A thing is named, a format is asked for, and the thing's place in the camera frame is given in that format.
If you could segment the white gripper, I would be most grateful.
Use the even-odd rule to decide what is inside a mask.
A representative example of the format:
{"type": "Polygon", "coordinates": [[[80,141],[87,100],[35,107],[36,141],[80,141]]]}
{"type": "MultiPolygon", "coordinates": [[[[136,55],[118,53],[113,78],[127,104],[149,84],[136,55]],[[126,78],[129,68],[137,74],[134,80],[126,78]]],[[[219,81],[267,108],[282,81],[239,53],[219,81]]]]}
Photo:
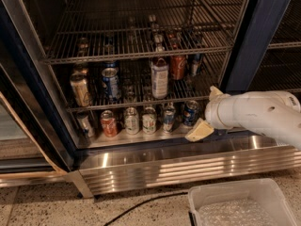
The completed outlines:
{"type": "Polygon", "coordinates": [[[209,103],[205,108],[205,120],[199,118],[186,134],[188,141],[196,142],[209,136],[215,129],[231,129],[238,126],[234,119],[233,105],[235,98],[224,94],[219,88],[210,86],[209,103]]]}

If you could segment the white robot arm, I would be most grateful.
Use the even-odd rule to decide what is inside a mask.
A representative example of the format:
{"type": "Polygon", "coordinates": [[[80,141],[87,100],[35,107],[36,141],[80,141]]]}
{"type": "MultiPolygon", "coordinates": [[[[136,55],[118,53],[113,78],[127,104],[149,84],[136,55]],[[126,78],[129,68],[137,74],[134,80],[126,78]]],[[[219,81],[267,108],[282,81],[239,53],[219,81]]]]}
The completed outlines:
{"type": "Polygon", "coordinates": [[[188,141],[204,139],[214,129],[244,128],[301,150],[300,103],[290,92],[250,91],[229,95],[214,86],[210,91],[205,119],[198,119],[186,134],[188,141]]]}

